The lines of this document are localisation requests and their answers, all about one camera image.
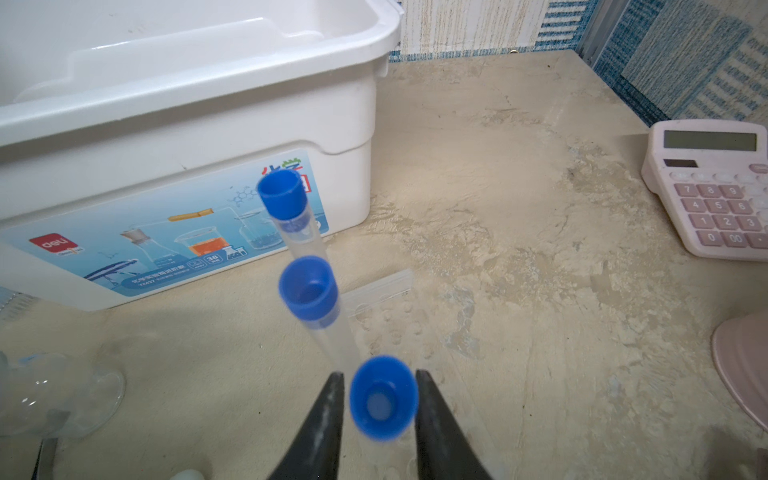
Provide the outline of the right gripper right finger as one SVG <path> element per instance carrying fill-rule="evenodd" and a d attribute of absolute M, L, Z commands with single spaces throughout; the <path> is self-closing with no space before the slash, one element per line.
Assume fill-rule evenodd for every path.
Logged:
<path fill-rule="evenodd" d="M 419 406 L 415 417 L 418 478 L 491 479 L 464 436 L 431 374 L 415 373 Z"/>

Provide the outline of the glass flask with stopper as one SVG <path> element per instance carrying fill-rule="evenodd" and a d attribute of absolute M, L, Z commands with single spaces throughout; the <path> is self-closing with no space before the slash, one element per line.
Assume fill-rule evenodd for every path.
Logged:
<path fill-rule="evenodd" d="M 59 353 L 1 356 L 1 436 L 82 438 L 101 428 L 125 394 L 123 374 Z"/>

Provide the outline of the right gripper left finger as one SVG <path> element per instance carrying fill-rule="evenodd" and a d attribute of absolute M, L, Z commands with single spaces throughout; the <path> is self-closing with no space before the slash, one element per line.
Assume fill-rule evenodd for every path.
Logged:
<path fill-rule="evenodd" d="M 338 478 L 344 398 L 344 374 L 332 372 L 269 479 Z"/>

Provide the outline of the blue capped test tube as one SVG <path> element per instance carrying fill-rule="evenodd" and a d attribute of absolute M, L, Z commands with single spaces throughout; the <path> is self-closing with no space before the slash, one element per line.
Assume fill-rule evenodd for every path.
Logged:
<path fill-rule="evenodd" d="M 328 260 L 303 180 L 296 171 L 282 169 L 265 175 L 257 191 L 294 258 L 316 256 Z"/>
<path fill-rule="evenodd" d="M 317 256 L 295 259 L 283 270 L 278 290 L 288 310 L 329 358 L 333 370 L 350 380 L 361 363 L 360 352 L 330 264 Z"/>
<path fill-rule="evenodd" d="M 372 357 L 354 374 L 349 408 L 357 429 L 378 442 L 394 441 L 413 422 L 419 405 L 414 374 L 392 356 Z"/>

